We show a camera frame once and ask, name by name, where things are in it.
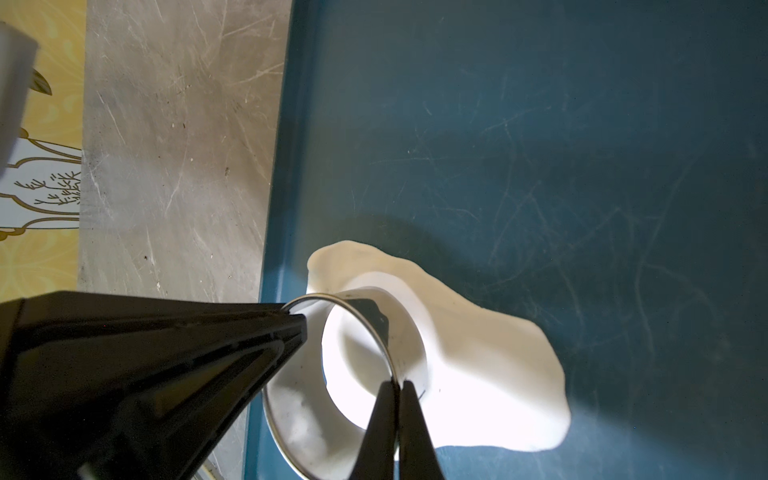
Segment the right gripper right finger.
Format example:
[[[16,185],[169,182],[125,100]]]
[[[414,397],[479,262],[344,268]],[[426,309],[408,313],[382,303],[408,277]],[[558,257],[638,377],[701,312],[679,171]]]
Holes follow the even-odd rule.
[[[414,384],[406,380],[398,399],[400,480],[444,480]]]

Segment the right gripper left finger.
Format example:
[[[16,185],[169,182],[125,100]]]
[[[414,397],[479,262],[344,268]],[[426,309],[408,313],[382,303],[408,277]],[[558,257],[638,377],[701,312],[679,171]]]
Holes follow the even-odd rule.
[[[399,386],[383,382],[366,428],[350,480],[392,480],[398,429]]]

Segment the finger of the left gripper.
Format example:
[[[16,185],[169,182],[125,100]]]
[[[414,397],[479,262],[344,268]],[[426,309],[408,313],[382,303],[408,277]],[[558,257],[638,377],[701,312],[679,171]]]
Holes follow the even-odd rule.
[[[59,291],[1,306],[5,479],[189,479],[306,342],[279,304]]]

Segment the small glass cup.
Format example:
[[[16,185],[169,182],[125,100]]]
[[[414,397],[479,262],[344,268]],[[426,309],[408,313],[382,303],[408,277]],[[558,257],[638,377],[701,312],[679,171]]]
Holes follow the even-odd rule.
[[[284,309],[305,317],[307,340],[264,389],[267,423],[302,478],[347,478],[380,385],[428,386],[424,342],[404,304],[378,287],[308,293]]]

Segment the white dough lump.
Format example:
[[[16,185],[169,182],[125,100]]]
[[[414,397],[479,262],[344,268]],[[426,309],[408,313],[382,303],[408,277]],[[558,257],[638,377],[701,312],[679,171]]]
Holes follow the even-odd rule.
[[[533,322],[482,308],[416,263],[367,244],[323,247],[307,269],[311,293],[378,287],[404,304],[426,350],[429,384],[417,395],[436,447],[539,452],[564,441],[564,370]]]

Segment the teal plastic tray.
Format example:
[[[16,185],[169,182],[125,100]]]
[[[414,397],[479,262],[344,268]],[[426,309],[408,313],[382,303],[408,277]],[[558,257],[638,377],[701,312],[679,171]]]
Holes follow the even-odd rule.
[[[347,239],[564,367],[559,448],[448,478],[766,477],[765,2],[295,2],[262,299]]]

